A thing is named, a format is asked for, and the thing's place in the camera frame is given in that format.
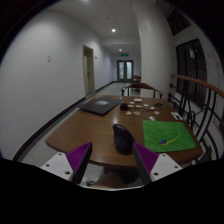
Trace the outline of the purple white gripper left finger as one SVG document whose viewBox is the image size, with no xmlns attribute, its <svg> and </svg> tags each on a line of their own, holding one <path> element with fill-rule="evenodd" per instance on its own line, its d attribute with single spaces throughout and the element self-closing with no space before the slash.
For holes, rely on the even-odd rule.
<svg viewBox="0 0 224 224">
<path fill-rule="evenodd" d="M 92 143 L 85 143 L 68 153 L 58 152 L 41 168 L 65 180 L 80 184 L 92 154 Z"/>
</svg>

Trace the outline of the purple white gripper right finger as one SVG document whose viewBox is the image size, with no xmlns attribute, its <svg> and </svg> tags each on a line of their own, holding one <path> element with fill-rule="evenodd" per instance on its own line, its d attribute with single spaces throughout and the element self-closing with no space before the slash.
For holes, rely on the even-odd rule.
<svg viewBox="0 0 224 224">
<path fill-rule="evenodd" d="M 157 154 L 136 142 L 132 145 L 139 175 L 144 185 L 155 182 L 182 169 L 166 153 Z"/>
</svg>

